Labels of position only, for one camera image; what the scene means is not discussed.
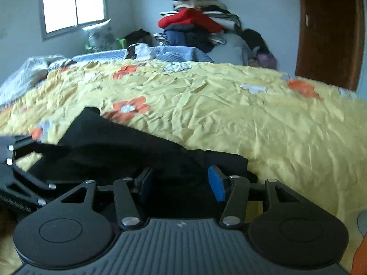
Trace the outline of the green plastic chair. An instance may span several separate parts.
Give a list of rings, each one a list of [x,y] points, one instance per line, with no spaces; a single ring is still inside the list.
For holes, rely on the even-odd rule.
[[[116,42],[118,42],[118,48],[120,49],[127,48],[127,41],[125,39],[118,38],[118,37],[116,37],[115,39],[116,39]],[[88,52],[93,51],[93,48],[90,46],[88,40],[85,41],[85,50]]]

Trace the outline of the brown wooden door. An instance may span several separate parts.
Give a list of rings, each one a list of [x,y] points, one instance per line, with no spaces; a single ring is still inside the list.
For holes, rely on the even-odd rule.
[[[363,27],[362,0],[300,0],[295,75],[356,90]]]

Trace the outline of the floral pillow by window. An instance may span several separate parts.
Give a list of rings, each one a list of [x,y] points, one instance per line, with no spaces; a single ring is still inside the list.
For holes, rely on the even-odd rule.
[[[111,20],[108,19],[99,24],[83,27],[88,46],[92,51],[105,52],[118,48],[118,42],[116,41],[110,22]]]

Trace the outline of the yellow floral bedsheet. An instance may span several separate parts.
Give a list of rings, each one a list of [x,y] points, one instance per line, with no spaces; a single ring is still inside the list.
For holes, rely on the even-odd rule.
[[[120,123],[189,150],[239,154],[260,180],[275,178],[345,223],[342,266],[352,267],[366,209],[366,102],[310,81],[317,97],[288,87],[274,70],[191,62],[179,72],[163,61],[77,61],[1,112],[1,133],[29,133],[49,123],[57,143],[85,107],[129,106]]]

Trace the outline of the white crumpled blanket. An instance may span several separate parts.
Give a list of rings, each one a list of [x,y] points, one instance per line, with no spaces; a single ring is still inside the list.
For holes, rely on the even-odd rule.
[[[22,66],[11,74],[1,85],[1,109],[5,108],[27,91],[36,86],[48,74],[49,66],[59,60],[65,60],[63,55],[37,56],[28,58]]]

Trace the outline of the window with grey frame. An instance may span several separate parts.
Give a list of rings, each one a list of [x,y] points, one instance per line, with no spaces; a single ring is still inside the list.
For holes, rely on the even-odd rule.
[[[39,0],[39,8],[43,40],[107,18],[106,0]]]

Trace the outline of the pile of clothes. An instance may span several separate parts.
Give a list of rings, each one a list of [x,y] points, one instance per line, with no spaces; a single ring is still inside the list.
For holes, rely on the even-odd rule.
[[[275,70],[275,56],[259,32],[243,29],[240,18],[219,0],[173,0],[173,10],[162,12],[160,45],[193,47],[215,63]]]

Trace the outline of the black pants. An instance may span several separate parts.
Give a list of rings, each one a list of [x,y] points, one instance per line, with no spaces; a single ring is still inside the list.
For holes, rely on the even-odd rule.
[[[240,155],[211,150],[187,150],[181,145],[131,127],[116,124],[86,107],[71,123],[59,144],[69,148],[63,156],[45,155],[29,172],[41,180],[84,181],[111,185],[136,178],[151,169],[148,184],[137,200],[145,217],[194,219],[217,217],[223,211],[208,182],[208,168],[219,167],[226,176],[258,177],[247,171]]]

